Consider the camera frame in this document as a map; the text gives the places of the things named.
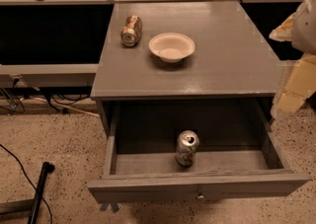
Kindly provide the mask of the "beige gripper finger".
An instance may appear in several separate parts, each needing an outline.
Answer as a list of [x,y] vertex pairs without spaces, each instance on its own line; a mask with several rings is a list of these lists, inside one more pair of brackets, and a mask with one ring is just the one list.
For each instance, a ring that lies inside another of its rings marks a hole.
[[281,80],[273,100],[273,116],[296,113],[316,92],[316,55],[304,53],[283,67]]
[[287,17],[277,28],[271,31],[269,38],[275,41],[291,41],[295,14]]

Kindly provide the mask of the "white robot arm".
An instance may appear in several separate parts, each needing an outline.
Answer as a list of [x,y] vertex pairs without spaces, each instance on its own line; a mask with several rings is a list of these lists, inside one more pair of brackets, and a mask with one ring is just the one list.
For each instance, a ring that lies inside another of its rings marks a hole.
[[273,99],[272,117],[283,118],[296,113],[316,93],[316,0],[304,0],[269,38],[289,41],[303,53],[283,67]]

